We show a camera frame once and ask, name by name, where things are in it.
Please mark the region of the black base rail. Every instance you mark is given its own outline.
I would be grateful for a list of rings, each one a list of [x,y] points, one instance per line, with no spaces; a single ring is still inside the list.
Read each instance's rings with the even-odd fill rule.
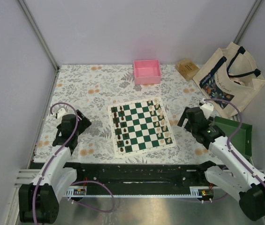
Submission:
[[[87,181],[87,195],[183,196],[193,188],[209,189],[201,165],[82,164],[67,162],[77,181]]]

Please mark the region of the beige canvas tote bag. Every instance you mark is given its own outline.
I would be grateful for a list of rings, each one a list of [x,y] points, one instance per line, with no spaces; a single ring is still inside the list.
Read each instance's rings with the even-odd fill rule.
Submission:
[[[193,80],[206,98],[221,100],[214,108],[226,119],[237,114],[227,101],[243,111],[265,85],[252,55],[233,42],[217,49]]]

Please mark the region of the aluminium frame rail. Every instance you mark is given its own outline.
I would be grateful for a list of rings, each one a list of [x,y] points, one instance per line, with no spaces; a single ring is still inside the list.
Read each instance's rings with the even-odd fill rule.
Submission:
[[[65,197],[208,198],[216,189],[195,168],[182,166],[86,165],[77,169],[77,180],[83,183],[70,186]]]

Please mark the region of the pink plastic box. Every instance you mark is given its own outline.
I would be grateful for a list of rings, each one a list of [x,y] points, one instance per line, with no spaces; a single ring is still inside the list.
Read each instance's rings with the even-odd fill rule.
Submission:
[[[135,60],[133,68],[135,85],[160,83],[161,71],[159,60]]]

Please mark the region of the small cardboard box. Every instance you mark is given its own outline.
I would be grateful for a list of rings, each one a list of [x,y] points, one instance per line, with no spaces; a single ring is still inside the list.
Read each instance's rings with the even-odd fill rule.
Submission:
[[[199,67],[189,58],[185,58],[177,62],[175,68],[188,82],[191,81],[200,70]]]

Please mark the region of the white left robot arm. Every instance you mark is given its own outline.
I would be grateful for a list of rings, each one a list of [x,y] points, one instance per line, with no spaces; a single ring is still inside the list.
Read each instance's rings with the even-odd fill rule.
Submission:
[[[52,156],[29,184],[19,188],[19,217],[23,223],[53,224],[69,186],[79,185],[84,180],[82,171],[65,167],[65,164],[78,145],[79,135],[91,122],[79,110],[71,114],[65,108],[61,108],[55,117],[60,123],[52,143]]]

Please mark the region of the floral patterned table mat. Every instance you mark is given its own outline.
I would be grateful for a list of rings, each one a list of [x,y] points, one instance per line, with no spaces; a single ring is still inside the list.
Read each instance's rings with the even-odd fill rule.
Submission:
[[[185,107],[196,107],[203,94],[194,82],[187,82],[174,65],[161,65],[159,84],[135,85],[132,65],[63,65],[51,105],[67,103],[67,110],[80,110],[92,123],[80,136],[72,162],[111,164],[201,164],[221,161],[196,142],[177,123]],[[150,97],[164,104],[177,145],[130,157],[114,154],[108,106]]]

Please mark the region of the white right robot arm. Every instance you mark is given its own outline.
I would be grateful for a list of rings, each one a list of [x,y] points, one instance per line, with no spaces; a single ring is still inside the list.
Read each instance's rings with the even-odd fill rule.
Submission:
[[[198,184],[214,184],[233,197],[252,221],[265,216],[265,174],[255,168],[233,146],[228,136],[213,123],[213,106],[205,103],[200,107],[186,107],[178,122],[190,132],[196,141],[216,155],[230,173],[211,161],[199,165],[196,173]]]

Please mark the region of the green metal tray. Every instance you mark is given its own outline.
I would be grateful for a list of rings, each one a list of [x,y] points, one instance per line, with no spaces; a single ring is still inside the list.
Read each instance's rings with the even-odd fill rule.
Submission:
[[[230,136],[239,126],[240,122],[214,117],[214,124],[217,125],[226,136]],[[246,158],[252,157],[252,125],[243,123],[241,128],[232,137],[231,143]]]

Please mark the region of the green white chess board mat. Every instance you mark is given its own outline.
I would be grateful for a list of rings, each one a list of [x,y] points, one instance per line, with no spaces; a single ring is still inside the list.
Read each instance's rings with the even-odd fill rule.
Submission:
[[[176,146],[161,97],[118,103],[108,106],[107,110],[117,158]]]

